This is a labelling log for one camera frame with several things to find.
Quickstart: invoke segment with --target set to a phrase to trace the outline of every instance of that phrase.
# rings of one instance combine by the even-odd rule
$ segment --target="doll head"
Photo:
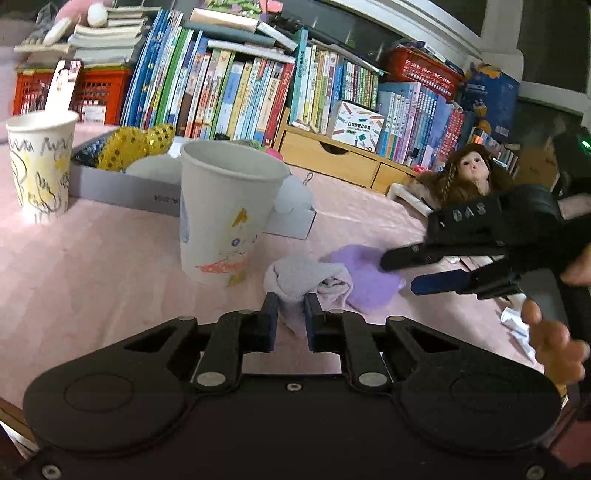
[[[443,171],[425,173],[417,181],[429,189],[442,207],[512,187],[509,174],[479,144],[469,144],[456,150],[447,159]]]

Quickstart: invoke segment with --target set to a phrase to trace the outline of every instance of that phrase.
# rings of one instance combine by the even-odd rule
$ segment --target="cardboard box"
[[[88,143],[74,148],[73,153]],[[118,205],[135,210],[179,216],[180,185],[142,179],[118,171],[99,170],[75,162],[70,166],[70,196]],[[316,211],[295,210],[280,215],[273,210],[265,233],[305,240],[308,238]]]

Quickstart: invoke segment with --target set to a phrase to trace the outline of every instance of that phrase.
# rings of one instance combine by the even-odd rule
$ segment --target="red book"
[[[283,69],[279,89],[277,90],[277,96],[275,97],[275,103],[273,103],[273,109],[269,116],[269,123],[265,130],[265,137],[262,141],[263,147],[270,147],[273,140],[275,140],[275,134],[277,133],[281,114],[283,113],[283,107],[285,107],[285,99],[291,83],[291,75],[293,74],[294,66],[294,63],[286,63],[285,68]]]

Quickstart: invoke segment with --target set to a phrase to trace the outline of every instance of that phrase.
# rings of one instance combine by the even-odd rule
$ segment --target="pink bed sheet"
[[[104,131],[79,125],[75,144]],[[318,214],[306,241],[263,235],[248,280],[225,290],[193,284],[179,259],[178,219],[71,199],[49,225],[19,216],[7,146],[0,147],[0,397],[22,404],[27,385],[43,371],[179,315],[215,322],[231,310],[257,309],[271,262],[295,252],[319,258],[347,244],[391,248],[420,241],[424,226],[399,203],[316,174],[309,186]],[[304,177],[306,171],[293,168]],[[402,275],[457,268],[446,261]],[[494,300],[453,293],[415,297],[408,290],[366,319],[404,315],[525,364],[499,322]],[[278,329],[273,353],[251,353],[247,372],[339,372],[336,355],[314,354],[306,340]]]

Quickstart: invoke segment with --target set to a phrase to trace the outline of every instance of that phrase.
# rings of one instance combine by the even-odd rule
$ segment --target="red plastic basket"
[[[24,70],[17,72],[13,115],[43,110],[53,72],[51,70]],[[74,90],[72,110],[82,115],[86,105],[105,107],[105,124],[119,124],[121,108],[131,78],[127,69],[92,69],[80,74]]]
[[[456,95],[463,76],[426,55],[398,47],[388,54],[386,71],[389,82],[421,82],[449,102]]]

